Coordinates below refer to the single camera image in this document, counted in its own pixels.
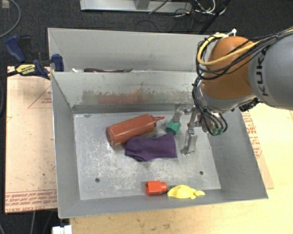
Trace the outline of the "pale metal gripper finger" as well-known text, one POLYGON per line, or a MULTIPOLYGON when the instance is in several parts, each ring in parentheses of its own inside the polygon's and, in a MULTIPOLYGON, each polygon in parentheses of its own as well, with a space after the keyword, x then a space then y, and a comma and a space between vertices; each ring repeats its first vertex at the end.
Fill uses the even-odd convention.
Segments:
POLYGON ((174 116, 173 116, 173 123, 174 124, 177 124, 180 122, 180 118, 183 113, 184 113, 184 105, 182 103, 177 104, 175 106, 175 112, 174 112, 174 116))
POLYGON ((198 135, 195 133, 194 130, 187 130, 185 145, 181 149, 181 154, 189 155, 191 153, 194 153, 196 149, 197 138, 198 138, 198 135))

